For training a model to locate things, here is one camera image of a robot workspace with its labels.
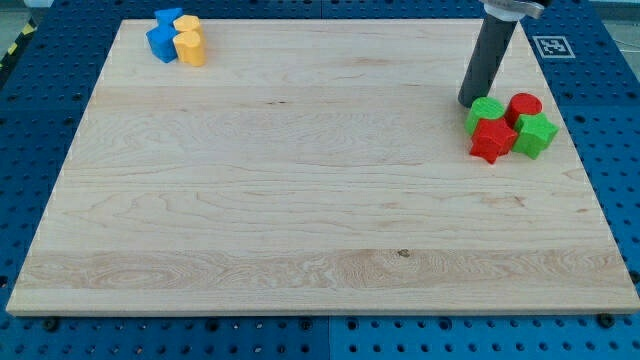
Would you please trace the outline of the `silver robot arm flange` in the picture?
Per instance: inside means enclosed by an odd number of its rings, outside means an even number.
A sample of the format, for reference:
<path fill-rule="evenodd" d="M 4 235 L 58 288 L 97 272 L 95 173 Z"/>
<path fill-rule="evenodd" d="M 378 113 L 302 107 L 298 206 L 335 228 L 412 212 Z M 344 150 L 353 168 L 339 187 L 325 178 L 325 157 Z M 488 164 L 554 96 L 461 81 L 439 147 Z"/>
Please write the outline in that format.
<path fill-rule="evenodd" d="M 517 22 L 529 16 L 539 19 L 546 9 L 546 6 L 535 1 L 521 0 L 480 0 L 484 5 L 484 10 L 501 21 Z"/>

